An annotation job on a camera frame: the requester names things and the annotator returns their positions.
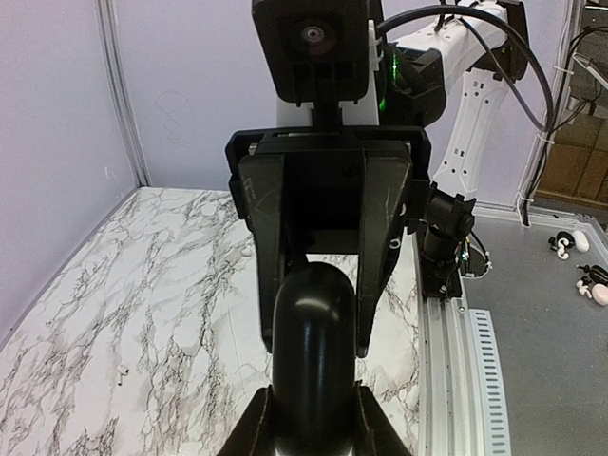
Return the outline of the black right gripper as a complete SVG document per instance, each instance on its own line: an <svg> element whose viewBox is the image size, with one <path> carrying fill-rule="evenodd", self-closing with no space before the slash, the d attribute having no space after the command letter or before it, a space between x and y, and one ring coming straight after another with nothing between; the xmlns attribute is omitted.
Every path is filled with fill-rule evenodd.
<svg viewBox="0 0 608 456"><path fill-rule="evenodd" d="M430 141L420 127L243 130L226 145L237 213L256 246L260 331L273 349L288 249L358 254L357 355L369 351L378 301L403 231L422 211Z"/></svg>

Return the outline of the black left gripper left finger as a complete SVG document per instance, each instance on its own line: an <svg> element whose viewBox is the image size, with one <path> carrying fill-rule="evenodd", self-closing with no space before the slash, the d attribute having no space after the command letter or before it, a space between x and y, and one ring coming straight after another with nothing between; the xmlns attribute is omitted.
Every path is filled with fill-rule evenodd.
<svg viewBox="0 0 608 456"><path fill-rule="evenodd" d="M277 455L283 410L272 386L258 389L220 449L220 456Z"/></svg>

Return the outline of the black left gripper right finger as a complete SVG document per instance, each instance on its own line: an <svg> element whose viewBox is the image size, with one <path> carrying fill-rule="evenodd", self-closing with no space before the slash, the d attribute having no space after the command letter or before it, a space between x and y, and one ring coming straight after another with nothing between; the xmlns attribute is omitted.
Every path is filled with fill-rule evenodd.
<svg viewBox="0 0 608 456"><path fill-rule="evenodd" d="M355 384L355 427L353 454L362 456L411 456L376 401L371 389L360 381Z"/></svg>

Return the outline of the black earbud charging case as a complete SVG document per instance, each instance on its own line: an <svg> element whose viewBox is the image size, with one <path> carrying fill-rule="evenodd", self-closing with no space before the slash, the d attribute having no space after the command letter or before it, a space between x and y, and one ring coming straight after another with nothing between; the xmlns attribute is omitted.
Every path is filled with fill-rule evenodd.
<svg viewBox="0 0 608 456"><path fill-rule="evenodd" d="M346 455L352 447L356 355L353 286L311 262L285 279L273 327L273 425L283 455Z"/></svg>

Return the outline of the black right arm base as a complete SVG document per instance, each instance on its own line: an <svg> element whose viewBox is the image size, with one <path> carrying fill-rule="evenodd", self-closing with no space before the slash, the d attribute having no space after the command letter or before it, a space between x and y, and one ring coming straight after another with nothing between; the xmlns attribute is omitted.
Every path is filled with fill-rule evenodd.
<svg viewBox="0 0 608 456"><path fill-rule="evenodd" d="M432 183L415 220L419 284L424 299L463 295L460 268L466 238L473 234L476 200L451 196Z"/></svg>

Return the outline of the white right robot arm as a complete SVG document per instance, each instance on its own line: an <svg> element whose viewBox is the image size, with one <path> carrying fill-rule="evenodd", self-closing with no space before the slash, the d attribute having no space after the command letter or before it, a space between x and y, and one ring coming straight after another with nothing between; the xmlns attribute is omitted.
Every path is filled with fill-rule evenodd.
<svg viewBox="0 0 608 456"><path fill-rule="evenodd" d="M277 123L235 133L230 190L254 237L260 331L309 254L358 260L356 349L401 237L416 234L424 298L462 294L489 128L529 49L520 1L463 1L385 18L377 1L255 1Z"/></svg>

